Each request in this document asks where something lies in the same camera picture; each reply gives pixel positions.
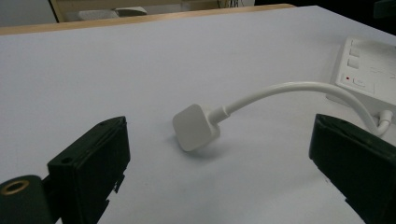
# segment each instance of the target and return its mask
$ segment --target white tabletop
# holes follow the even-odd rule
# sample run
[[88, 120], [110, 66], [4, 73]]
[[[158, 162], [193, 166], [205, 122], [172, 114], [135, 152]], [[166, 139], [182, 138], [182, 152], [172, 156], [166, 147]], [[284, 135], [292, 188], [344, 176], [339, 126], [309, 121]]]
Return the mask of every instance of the white tabletop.
[[[393, 35], [320, 7], [0, 36], [0, 182], [47, 162], [96, 123], [124, 115], [132, 160], [99, 223], [363, 223], [308, 158], [317, 113], [362, 128], [315, 92], [236, 112], [198, 152], [172, 117], [288, 81], [329, 82], [349, 35]], [[385, 140], [396, 145], [396, 128]]]

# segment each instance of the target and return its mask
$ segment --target white electronic box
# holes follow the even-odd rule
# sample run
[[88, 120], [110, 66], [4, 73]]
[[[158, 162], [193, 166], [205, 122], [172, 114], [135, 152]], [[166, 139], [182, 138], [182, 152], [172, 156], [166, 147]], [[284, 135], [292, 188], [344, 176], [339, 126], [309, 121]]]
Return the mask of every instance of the white electronic box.
[[[396, 47], [349, 37], [340, 49], [331, 84], [354, 94], [374, 117], [383, 110], [396, 115]], [[343, 104], [338, 98], [327, 98]]]

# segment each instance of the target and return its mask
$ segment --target charger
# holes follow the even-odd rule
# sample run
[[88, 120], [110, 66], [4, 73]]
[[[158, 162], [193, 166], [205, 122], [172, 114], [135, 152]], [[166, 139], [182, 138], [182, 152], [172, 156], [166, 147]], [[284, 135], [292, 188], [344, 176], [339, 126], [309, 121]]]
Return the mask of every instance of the charger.
[[265, 97], [290, 91], [319, 91], [342, 99], [343, 102], [355, 110], [369, 131], [376, 136], [382, 135], [391, 124], [393, 113], [390, 110], [381, 111], [377, 124], [357, 97], [337, 86], [320, 82], [289, 82], [270, 86], [230, 105], [220, 106], [214, 110], [201, 105], [187, 107], [173, 118], [177, 141], [184, 151], [193, 151], [199, 147], [204, 147], [220, 136], [218, 123], [230, 117], [236, 110]]

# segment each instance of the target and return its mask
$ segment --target white device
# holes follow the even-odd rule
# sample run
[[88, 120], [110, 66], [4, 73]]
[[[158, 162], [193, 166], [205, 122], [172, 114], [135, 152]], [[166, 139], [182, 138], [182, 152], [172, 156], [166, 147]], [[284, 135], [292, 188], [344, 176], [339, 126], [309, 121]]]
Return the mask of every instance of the white device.
[[[350, 36], [340, 49], [331, 84], [355, 95], [374, 117], [384, 110], [396, 114], [396, 47]], [[344, 104], [332, 95], [327, 98]]]

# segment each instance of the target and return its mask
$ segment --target white cable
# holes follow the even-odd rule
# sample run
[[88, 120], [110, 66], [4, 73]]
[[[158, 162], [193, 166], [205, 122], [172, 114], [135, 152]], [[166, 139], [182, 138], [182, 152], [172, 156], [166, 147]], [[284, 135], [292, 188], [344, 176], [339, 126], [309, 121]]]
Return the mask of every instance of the white cable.
[[227, 119], [233, 112], [246, 105], [250, 105], [251, 103], [271, 95], [290, 91], [319, 91], [343, 100], [355, 110], [369, 131], [377, 136], [382, 135], [389, 128], [391, 123], [393, 114], [391, 111], [385, 110], [380, 113], [379, 126], [377, 127], [369, 111], [354, 95], [341, 88], [335, 87], [334, 85], [320, 82], [288, 82], [270, 86], [263, 91], [253, 93], [245, 98], [242, 98], [233, 104], [222, 106], [213, 110], [208, 114], [208, 119], [212, 124], [217, 124], [222, 120]]

